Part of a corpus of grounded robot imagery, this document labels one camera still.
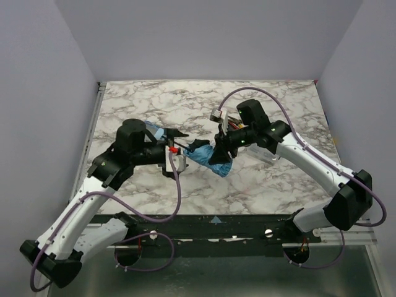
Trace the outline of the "black umbrella sleeve case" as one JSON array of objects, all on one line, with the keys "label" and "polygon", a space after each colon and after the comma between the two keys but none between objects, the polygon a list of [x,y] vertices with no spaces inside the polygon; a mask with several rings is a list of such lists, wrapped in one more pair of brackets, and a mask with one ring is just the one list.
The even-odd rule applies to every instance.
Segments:
[{"label": "black umbrella sleeve case", "polygon": [[165,130],[164,128],[157,126],[154,123],[151,123],[150,121],[144,121],[146,128],[148,131],[151,132],[151,134],[156,138],[156,140],[163,140],[165,138]]}]

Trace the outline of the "blue umbrella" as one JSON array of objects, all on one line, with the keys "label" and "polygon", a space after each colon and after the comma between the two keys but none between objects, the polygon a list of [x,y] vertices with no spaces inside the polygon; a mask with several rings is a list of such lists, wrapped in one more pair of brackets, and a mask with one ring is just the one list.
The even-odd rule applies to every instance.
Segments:
[{"label": "blue umbrella", "polygon": [[175,144],[184,150],[184,155],[188,159],[210,169],[216,175],[224,178],[230,173],[233,164],[232,161],[225,164],[214,165],[209,163],[214,153],[214,147],[210,144],[209,140],[195,139],[188,145],[182,145],[178,142],[175,142]]}]

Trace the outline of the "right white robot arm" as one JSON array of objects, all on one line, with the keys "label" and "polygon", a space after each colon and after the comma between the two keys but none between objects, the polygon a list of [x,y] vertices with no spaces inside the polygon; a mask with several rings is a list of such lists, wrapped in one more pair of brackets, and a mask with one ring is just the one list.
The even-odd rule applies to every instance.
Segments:
[{"label": "right white robot arm", "polygon": [[314,149],[294,135],[291,126],[282,120],[271,122],[257,100],[246,100],[237,106],[244,126],[229,130],[228,113],[213,109],[210,120],[218,123],[215,147],[210,165],[227,164],[240,147],[256,144],[284,158],[314,179],[330,196],[330,200],[315,207],[295,212],[285,226],[296,233],[334,226],[349,230],[372,206],[372,177],[364,170],[355,173]]}]

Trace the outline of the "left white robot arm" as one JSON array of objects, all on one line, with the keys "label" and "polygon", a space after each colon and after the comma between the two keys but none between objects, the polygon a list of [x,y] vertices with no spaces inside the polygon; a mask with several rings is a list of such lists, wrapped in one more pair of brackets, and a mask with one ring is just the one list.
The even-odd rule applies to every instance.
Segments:
[{"label": "left white robot arm", "polygon": [[152,133],[139,119],[127,119],[116,131],[114,142],[94,158],[77,194],[58,219],[36,240],[26,240],[20,252],[32,264],[30,288],[35,272],[58,288],[68,286],[79,274],[82,264],[109,245],[122,242],[134,231],[137,222],[125,213],[111,218],[87,237],[82,232],[99,208],[128,180],[137,166],[158,165],[164,176],[175,181],[186,169],[186,157],[174,146],[184,137],[178,129],[163,128]]}]

